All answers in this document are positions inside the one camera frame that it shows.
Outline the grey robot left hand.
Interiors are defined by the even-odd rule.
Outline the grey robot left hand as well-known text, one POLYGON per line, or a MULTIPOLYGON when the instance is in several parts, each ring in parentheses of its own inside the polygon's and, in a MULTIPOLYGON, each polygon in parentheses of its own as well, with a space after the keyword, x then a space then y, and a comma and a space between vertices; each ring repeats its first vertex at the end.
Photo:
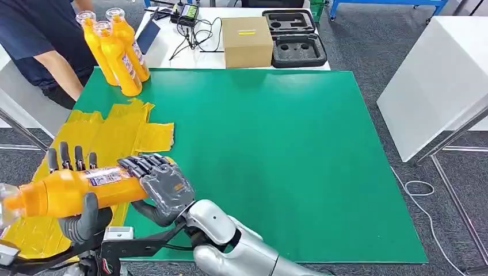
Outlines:
MULTIPOLYGON (((59 170, 58 154, 62 160, 62 167, 69 170, 73 169, 68 144, 61 141, 58 150, 49 148, 47 151, 47 164, 50 174, 59 170)), ((58 219, 63 235, 72 242, 79 244, 104 231, 113 216, 110 207, 99 208, 97 196, 93 192, 87 192, 83 195, 81 210, 81 214, 58 219)))

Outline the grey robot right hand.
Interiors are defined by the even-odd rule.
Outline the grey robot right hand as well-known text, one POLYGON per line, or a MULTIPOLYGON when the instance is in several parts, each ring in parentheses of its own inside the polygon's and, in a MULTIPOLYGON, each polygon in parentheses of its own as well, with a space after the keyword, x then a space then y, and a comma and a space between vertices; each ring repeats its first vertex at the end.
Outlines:
POLYGON ((170 226, 195 201, 195 190, 178 165, 158 153, 128 156, 117 160, 129 174, 138 179, 140 187, 153 201, 131 202, 142 216, 160 227, 170 226))

